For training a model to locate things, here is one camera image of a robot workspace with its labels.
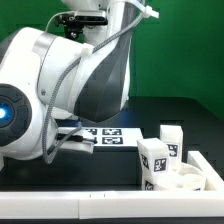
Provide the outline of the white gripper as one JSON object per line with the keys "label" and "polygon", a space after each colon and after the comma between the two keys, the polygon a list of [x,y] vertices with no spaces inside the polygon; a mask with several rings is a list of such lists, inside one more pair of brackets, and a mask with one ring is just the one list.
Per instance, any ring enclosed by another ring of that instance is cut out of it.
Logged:
{"label": "white gripper", "polygon": [[[58,129],[57,141],[58,143],[75,129],[71,127],[60,127]],[[92,133],[82,128],[73,133],[64,143],[60,145],[60,150],[71,150],[84,153],[93,153],[94,145],[97,143],[96,137]]]}

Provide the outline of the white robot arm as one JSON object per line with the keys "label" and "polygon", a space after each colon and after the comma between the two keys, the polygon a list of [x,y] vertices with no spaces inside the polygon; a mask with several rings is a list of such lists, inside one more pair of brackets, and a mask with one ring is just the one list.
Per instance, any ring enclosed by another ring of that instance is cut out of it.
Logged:
{"label": "white robot arm", "polygon": [[158,17],[145,0],[62,0],[67,11],[51,18],[57,36],[25,27],[0,62],[0,155],[17,160],[59,150],[92,152],[93,136],[60,119],[107,120],[125,105],[133,28]]}

